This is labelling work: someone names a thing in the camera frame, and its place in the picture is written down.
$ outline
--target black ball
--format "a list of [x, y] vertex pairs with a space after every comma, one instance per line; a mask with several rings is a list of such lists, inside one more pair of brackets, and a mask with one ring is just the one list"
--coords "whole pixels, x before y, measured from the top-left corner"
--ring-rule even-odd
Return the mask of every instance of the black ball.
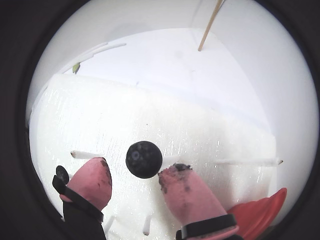
[[133, 175], [149, 179], [159, 172], [162, 166], [162, 154], [152, 142], [139, 141], [129, 147], [125, 163]]

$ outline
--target white styrofoam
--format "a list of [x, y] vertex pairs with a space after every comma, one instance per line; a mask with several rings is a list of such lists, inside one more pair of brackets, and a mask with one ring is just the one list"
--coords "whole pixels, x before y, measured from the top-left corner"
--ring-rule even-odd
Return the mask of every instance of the white styrofoam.
[[[215, 164], [226, 158], [274, 158], [276, 141], [267, 131], [210, 107], [107, 79], [53, 76], [29, 130], [32, 161], [60, 214], [62, 201], [52, 186], [56, 167], [74, 174], [87, 161], [74, 159], [74, 149], [103, 153], [112, 176], [112, 197], [102, 211], [106, 222], [115, 216], [110, 240], [171, 240], [181, 227], [165, 205], [158, 176], [140, 179], [127, 169], [127, 150], [135, 142], [151, 141], [165, 157], [180, 156], [226, 210], [267, 197], [275, 169]], [[147, 237], [143, 227], [150, 214]]]

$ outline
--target black knob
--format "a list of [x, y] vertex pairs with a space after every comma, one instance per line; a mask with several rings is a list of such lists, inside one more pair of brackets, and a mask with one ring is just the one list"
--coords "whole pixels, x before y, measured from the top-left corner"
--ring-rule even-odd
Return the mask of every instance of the black knob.
[[58, 178], [60, 178], [63, 181], [65, 185], [67, 185], [67, 183], [69, 182], [69, 174], [63, 166], [57, 166], [55, 169], [55, 174]]
[[162, 154], [152, 142], [139, 141], [129, 147], [125, 163], [133, 175], [148, 179], [159, 172], [162, 166]]

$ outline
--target wooden skewer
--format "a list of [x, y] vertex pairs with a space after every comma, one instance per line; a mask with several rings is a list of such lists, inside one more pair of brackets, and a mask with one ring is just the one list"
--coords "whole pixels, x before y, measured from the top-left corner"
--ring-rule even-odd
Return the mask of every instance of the wooden skewer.
[[144, 225], [143, 225], [143, 230], [142, 230], [142, 232], [143, 232], [143, 234], [144, 234], [145, 236], [148, 236], [148, 235], [150, 234], [151, 217], [152, 217], [151, 214], [148, 215], [148, 216], [146, 216], [145, 221], [144, 221]]
[[168, 168], [169, 166], [178, 163], [180, 160], [179, 155], [173, 155], [173, 156], [164, 156], [162, 158], [162, 166], [160, 167], [159, 171], [161, 172], [162, 170]]
[[210, 18], [210, 20], [209, 20], [208, 26], [206, 27], [206, 30], [205, 30], [204, 35], [203, 35], [203, 37], [202, 37], [201, 43], [200, 43], [200, 45], [199, 45], [199, 48], [198, 48], [198, 51], [199, 51], [199, 52], [201, 52], [202, 47], [203, 47], [204, 44], [205, 44], [205, 41], [206, 41], [206, 38], [207, 38], [207, 36], [208, 36], [209, 30], [210, 30], [210, 28], [211, 28], [211, 26], [212, 26], [212, 23], [213, 23], [214, 20], [215, 20], [215, 17], [217, 16], [217, 14], [218, 14], [218, 12], [219, 12], [219, 9], [220, 9], [220, 6], [221, 6], [221, 4], [222, 4], [222, 1], [223, 1], [223, 0], [218, 0], [217, 3], [216, 3], [216, 5], [215, 5], [215, 8], [214, 8], [213, 13], [212, 13], [212, 15], [211, 15], [211, 18]]
[[261, 167], [277, 167], [284, 161], [278, 157], [274, 158], [234, 158], [234, 159], [216, 159], [213, 164], [215, 165], [249, 165]]
[[109, 220], [108, 220], [108, 222], [106, 223], [106, 225], [103, 227], [103, 231], [104, 231], [104, 234], [105, 234], [105, 235], [108, 234], [108, 232], [109, 232], [112, 224], [114, 223], [115, 218], [116, 218], [116, 217], [112, 215], [112, 216], [109, 218]]
[[91, 152], [77, 151], [77, 150], [71, 151], [70, 154], [74, 159], [92, 159], [95, 157], [104, 156], [104, 154], [102, 153], [91, 153]]

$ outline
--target white surface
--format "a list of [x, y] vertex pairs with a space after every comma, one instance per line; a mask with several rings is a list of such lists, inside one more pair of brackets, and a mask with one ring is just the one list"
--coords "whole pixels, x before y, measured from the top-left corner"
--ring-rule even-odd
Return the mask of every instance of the white surface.
[[[229, 209], [268, 195], [273, 167], [215, 165], [215, 159], [274, 158], [275, 138], [251, 124], [209, 107], [106, 79], [58, 74], [49, 82], [30, 120], [32, 161], [52, 204], [62, 201], [52, 186], [55, 168], [74, 174], [86, 160], [70, 149], [102, 153], [112, 175], [112, 198], [103, 209], [115, 216], [110, 240], [172, 240], [179, 223], [167, 209], [156, 175], [140, 179], [126, 167], [132, 143], [155, 143], [164, 156], [180, 155]], [[146, 215], [150, 234], [143, 234]]]
[[179, 96], [269, 130], [252, 85], [225, 46], [210, 33], [199, 52], [203, 31], [175, 28], [122, 37], [127, 43], [81, 63], [78, 76], [110, 79]]
[[[215, 0], [90, 1], [66, 21], [45, 49], [31, 83], [26, 122], [46, 82], [85, 50], [157, 29], [194, 27], [204, 31], [215, 3]], [[314, 161], [319, 114], [311, 74], [288, 32], [252, 0], [225, 1], [211, 31], [249, 79], [276, 136], [277, 155], [284, 160], [277, 169], [276, 184], [278, 189], [288, 189], [276, 223], [297, 200]], [[208, 50], [206, 46], [207, 43], [201, 53]]]
[[90, 58], [93, 58], [93, 56], [97, 53], [100, 53], [100, 52], [103, 52], [106, 50], [110, 50], [113, 48], [122, 47], [125, 45], [126, 45], [125, 43], [119, 43], [119, 44], [115, 44], [115, 45], [107, 45], [106, 42], [104, 44], [99, 44], [96, 47], [93, 47], [92, 49], [89, 49], [89, 50], [83, 52], [80, 56], [77, 56], [76, 58], [72, 59], [66, 66], [64, 66], [57, 73], [64, 74], [67, 70], [72, 68], [77, 63], [81, 63], [81, 62], [84, 62]]

